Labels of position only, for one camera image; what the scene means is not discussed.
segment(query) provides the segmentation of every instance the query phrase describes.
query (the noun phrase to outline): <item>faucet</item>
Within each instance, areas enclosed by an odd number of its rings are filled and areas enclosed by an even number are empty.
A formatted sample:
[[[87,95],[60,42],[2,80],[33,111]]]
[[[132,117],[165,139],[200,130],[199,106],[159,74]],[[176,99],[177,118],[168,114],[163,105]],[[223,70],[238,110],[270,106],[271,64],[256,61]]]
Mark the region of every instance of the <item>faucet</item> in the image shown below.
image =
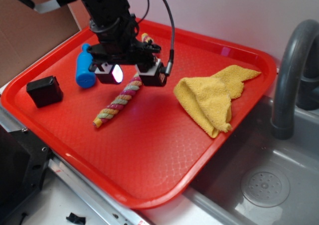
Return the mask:
[[[283,56],[271,117],[275,138],[293,136],[295,105],[319,108],[319,23],[312,19],[296,27]]]

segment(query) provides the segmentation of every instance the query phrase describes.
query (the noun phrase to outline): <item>white wall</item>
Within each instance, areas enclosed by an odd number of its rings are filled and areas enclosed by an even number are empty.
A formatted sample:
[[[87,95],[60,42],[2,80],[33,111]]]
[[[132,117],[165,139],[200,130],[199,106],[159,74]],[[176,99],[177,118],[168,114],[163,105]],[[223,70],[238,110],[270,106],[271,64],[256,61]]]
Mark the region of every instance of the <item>white wall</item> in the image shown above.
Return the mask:
[[[319,0],[167,0],[178,28],[267,52],[280,64],[289,37],[303,20],[319,21]],[[144,14],[146,0],[129,0]],[[151,0],[148,20],[169,24],[161,0]]]

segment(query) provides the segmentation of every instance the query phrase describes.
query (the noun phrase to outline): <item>drain strainer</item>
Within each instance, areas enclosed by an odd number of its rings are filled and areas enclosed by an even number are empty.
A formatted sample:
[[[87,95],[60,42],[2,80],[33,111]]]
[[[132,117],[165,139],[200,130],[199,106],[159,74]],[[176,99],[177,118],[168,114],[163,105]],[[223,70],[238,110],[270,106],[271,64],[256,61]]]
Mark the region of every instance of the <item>drain strainer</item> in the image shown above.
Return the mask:
[[[254,205],[270,208],[286,200],[290,185],[287,177],[279,170],[260,166],[245,173],[241,181],[241,191]]]

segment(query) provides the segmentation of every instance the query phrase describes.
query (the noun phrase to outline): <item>blue bottle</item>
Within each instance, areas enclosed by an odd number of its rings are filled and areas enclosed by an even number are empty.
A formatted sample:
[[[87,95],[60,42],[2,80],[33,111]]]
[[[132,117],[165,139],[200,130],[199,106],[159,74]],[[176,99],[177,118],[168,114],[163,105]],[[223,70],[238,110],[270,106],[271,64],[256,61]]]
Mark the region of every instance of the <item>blue bottle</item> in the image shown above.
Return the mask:
[[[94,72],[89,71],[92,63],[92,55],[87,52],[89,44],[82,45],[82,52],[79,54],[76,61],[76,83],[82,88],[90,88],[95,84],[96,76]]]

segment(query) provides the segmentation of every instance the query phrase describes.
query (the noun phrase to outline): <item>black block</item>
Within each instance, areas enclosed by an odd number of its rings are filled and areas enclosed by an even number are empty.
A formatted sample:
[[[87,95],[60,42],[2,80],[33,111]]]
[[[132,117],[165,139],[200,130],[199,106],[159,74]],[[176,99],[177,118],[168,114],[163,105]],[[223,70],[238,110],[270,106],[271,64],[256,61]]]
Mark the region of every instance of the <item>black block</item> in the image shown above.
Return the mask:
[[[38,108],[59,102],[63,98],[63,92],[55,76],[28,83],[26,91]]]

